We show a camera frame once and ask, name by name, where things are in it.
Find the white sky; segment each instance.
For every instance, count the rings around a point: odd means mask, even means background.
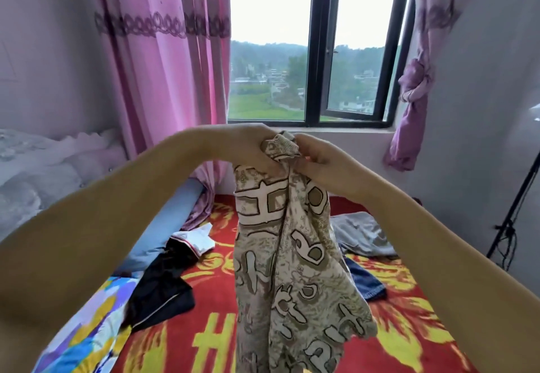
[[[393,0],[339,0],[335,45],[382,47]],[[311,0],[231,0],[233,40],[307,46]]]

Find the bed sheet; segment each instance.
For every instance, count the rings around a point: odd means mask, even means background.
[[[330,198],[332,215],[364,210]],[[218,196],[210,217],[215,249],[183,278],[193,287],[195,308],[128,339],[112,373],[234,373],[236,299],[233,242],[238,224],[232,196]],[[337,373],[475,373],[435,315],[401,260],[351,258],[377,276],[388,297],[370,303],[377,337],[345,346]]]

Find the window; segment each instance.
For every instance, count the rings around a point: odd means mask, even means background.
[[[231,19],[229,122],[393,123],[413,0],[231,0]]]

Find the window frame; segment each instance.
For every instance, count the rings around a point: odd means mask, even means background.
[[[327,109],[339,0],[311,0],[304,120],[231,119],[228,122],[260,122],[271,127],[378,129],[391,127],[394,124],[400,95],[397,77],[402,76],[405,69],[414,30],[415,0],[410,0],[408,10],[407,2],[408,0],[393,0],[392,3],[373,115]],[[396,59],[401,37],[402,50]],[[396,66],[396,78],[390,87],[394,66]],[[388,117],[384,120],[388,102]],[[321,121],[321,117],[324,116],[347,118],[353,121]]]

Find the curtain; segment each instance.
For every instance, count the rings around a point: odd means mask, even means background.
[[[384,156],[384,162],[398,171],[412,171],[420,153],[428,94],[435,79],[434,62],[461,13],[456,1],[416,0],[418,52],[399,79],[401,100],[407,103],[407,109]]]
[[[177,131],[227,122],[230,0],[97,2],[130,158]],[[225,168],[207,162],[193,173],[206,189],[184,228],[210,214]]]

